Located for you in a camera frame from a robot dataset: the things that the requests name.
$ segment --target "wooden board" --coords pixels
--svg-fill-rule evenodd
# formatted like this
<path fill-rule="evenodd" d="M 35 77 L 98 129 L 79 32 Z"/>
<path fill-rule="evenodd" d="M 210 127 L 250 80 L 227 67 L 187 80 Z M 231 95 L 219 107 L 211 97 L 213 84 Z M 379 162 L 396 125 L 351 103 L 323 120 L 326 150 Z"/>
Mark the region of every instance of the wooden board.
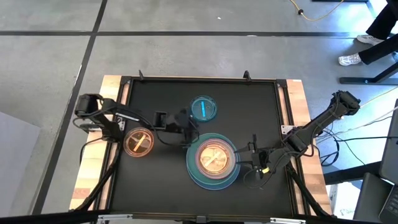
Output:
<path fill-rule="evenodd" d="M 106 75 L 104 76 L 100 95 L 105 98 L 112 98 L 116 100 L 121 76 Z M 304 89 L 301 80 L 287 80 L 289 91 L 290 105 L 292 107 L 292 114 L 294 125 L 302 126 L 310 121 L 307 101 L 305 99 Z M 127 85 L 124 87 L 122 103 L 126 101 Z M 287 120 L 287 111 L 284 101 L 282 88 L 279 89 L 280 102 L 282 106 L 282 115 L 284 120 Z M 90 133 L 87 141 L 101 137 L 101 132 Z M 100 177 L 102 161 L 104 158 L 106 143 L 103 141 L 94 142 L 86 146 L 81 162 L 80 170 L 76 180 L 75 190 L 72 195 L 70 209 L 76 208 L 87 197 L 95 187 Z M 330 203 L 326 192 L 325 180 L 323 178 L 322 167 L 318 158 L 318 152 L 315 151 L 313 157 L 302 157 L 302 166 L 305 176 L 305 183 L 309 191 L 314 196 L 315 200 L 322 206 L 322 208 L 331 213 Z M 99 207 L 105 208 L 106 196 L 108 195 L 109 183 L 104 186 L 103 194 Z M 300 191 L 295 186 L 297 204 L 299 213 L 303 214 L 303 204 Z"/>

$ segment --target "yellow cable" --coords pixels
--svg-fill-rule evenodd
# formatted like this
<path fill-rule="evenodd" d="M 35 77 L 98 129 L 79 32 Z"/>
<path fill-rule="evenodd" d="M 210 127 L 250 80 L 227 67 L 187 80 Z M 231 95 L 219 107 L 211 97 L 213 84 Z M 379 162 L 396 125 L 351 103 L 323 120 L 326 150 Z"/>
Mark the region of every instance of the yellow cable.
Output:
<path fill-rule="evenodd" d="M 299 6 L 296 4 L 296 2 L 294 2 L 294 0 L 290 0 L 290 2 L 293 3 L 293 5 L 296 7 L 296 9 L 297 9 L 298 11 L 300 10 Z M 337 6 L 334 7 L 328 14 L 326 14 L 326 15 L 324 15 L 324 16 L 318 18 L 318 19 L 309 19 L 309 18 L 307 18 L 307 17 L 304 15 L 303 12 L 300 13 L 300 15 L 302 15 L 302 16 L 304 17 L 304 19 L 306 19 L 306 20 L 308 20 L 308 21 L 311 21 L 311 22 L 319 21 L 319 20 L 325 18 L 326 16 L 329 16 L 329 15 L 330 15 L 335 9 L 337 9 L 337 7 L 339 7 L 339 6 L 341 5 L 341 3 L 343 3 L 343 2 L 344 2 L 344 0 L 341 0 L 341 2 L 340 2 L 339 4 L 337 4 Z"/>

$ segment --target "gray concrete floor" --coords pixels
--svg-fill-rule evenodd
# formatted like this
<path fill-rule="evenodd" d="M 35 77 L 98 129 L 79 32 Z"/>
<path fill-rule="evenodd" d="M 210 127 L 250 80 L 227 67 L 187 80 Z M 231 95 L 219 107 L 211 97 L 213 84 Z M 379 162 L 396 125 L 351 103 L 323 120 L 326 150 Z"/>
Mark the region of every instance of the gray concrete floor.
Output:
<path fill-rule="evenodd" d="M 319 17 L 336 3 L 297 1 L 308 17 Z M 3 0 L 0 30 L 91 30 L 100 0 Z M 296 15 L 289 0 L 109 0 L 100 30 L 228 30 L 269 32 L 364 32 L 373 17 L 363 3 L 343 3 L 319 22 Z M 12 215 L 26 214 L 52 146 L 87 45 L 87 37 L 0 37 L 0 110 L 42 128 L 18 189 Z M 316 37 L 98 37 L 80 93 L 97 93 L 103 75 L 241 77 L 303 80 L 311 117 L 329 104 L 331 94 L 349 90 L 367 101 L 391 86 L 340 85 L 338 77 L 373 77 L 394 63 L 387 56 L 371 65 L 342 67 L 337 57 L 369 46 L 353 39 Z M 335 123 L 341 131 L 392 109 L 393 92 L 356 116 Z M 342 138 L 380 136 L 389 121 Z M 45 202 L 44 212 L 67 211 L 78 172 L 84 132 L 70 126 Z M 381 158 L 385 140 L 350 142 L 364 162 Z M 321 154 L 335 150 L 319 145 Z M 360 163 L 345 146 L 334 167 Z"/>

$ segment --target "person's leg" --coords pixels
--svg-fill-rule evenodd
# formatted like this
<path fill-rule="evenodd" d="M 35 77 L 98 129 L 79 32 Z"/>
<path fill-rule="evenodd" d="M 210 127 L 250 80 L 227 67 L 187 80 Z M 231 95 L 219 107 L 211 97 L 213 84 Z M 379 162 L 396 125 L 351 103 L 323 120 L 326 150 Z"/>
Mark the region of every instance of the person's leg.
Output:
<path fill-rule="evenodd" d="M 390 37 L 389 39 L 377 44 L 367 50 L 358 53 L 359 57 L 366 65 L 379 60 L 387 54 L 393 53 L 398 50 L 398 34 Z"/>
<path fill-rule="evenodd" d="M 356 65 L 357 63 L 361 63 L 361 62 L 362 62 L 362 60 L 359 57 L 358 53 L 353 54 L 353 55 L 338 57 L 338 63 L 342 66 Z"/>
<path fill-rule="evenodd" d="M 397 18 L 389 5 L 386 5 L 366 31 L 367 34 L 381 40 L 386 40 L 395 26 Z"/>

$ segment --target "blue plate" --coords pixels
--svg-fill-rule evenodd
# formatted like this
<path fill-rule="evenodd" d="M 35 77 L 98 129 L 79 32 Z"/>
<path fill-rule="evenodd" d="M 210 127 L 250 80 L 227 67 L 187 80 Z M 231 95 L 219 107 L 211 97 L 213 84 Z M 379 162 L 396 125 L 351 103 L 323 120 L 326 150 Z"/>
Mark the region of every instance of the blue plate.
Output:
<path fill-rule="evenodd" d="M 198 96 L 191 102 L 192 116 L 197 121 L 209 121 L 217 114 L 217 105 L 209 96 Z"/>
<path fill-rule="evenodd" d="M 224 179 L 210 179 L 210 178 L 206 177 L 205 175 L 203 175 L 200 172 L 199 168 L 197 167 L 197 164 L 195 161 L 195 155 L 196 155 L 196 152 L 197 152 L 197 149 L 199 148 L 199 146 L 203 142 L 205 142 L 206 140 L 209 140 L 209 139 L 221 139 L 221 140 L 227 142 L 229 145 L 231 145 L 233 150 L 236 151 L 235 146 L 232 144 L 232 142 L 227 137 L 222 136 L 220 134 L 216 134 L 216 133 L 202 134 L 201 136 L 199 136 L 199 140 L 197 142 L 193 143 L 188 148 L 187 169 L 188 169 L 188 173 L 189 173 L 190 177 L 192 178 L 192 180 L 196 184 L 198 184 L 200 187 L 203 187 L 204 189 L 208 189 L 208 190 L 221 190 L 221 189 L 228 187 L 236 180 L 236 178 L 239 175 L 239 170 L 240 170 L 241 166 L 236 164 L 234 170 L 230 173 L 230 175 L 228 175 Z M 239 154 L 235 154 L 235 158 L 236 158 L 236 162 L 240 161 Z"/>

